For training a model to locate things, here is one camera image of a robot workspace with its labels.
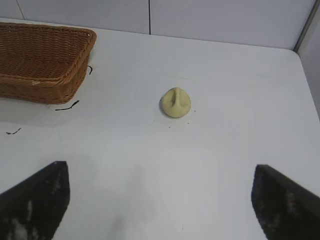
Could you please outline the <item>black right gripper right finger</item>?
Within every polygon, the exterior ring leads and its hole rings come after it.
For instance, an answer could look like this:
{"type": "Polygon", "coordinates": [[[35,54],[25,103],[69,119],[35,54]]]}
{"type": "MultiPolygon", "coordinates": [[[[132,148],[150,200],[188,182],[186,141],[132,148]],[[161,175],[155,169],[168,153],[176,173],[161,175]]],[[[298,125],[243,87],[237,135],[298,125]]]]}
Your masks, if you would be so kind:
{"type": "Polygon", "coordinates": [[[255,167],[251,204],[268,240],[318,240],[320,198],[267,164],[255,167]]]}

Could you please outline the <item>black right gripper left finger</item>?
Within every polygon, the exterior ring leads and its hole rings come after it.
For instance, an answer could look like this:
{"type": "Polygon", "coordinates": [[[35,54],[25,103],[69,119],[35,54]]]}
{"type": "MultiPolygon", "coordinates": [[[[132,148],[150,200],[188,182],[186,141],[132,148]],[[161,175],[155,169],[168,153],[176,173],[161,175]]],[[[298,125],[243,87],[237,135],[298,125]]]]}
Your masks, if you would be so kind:
{"type": "Polygon", "coordinates": [[[0,195],[2,240],[51,240],[71,198],[66,161],[55,161],[0,195]]]}

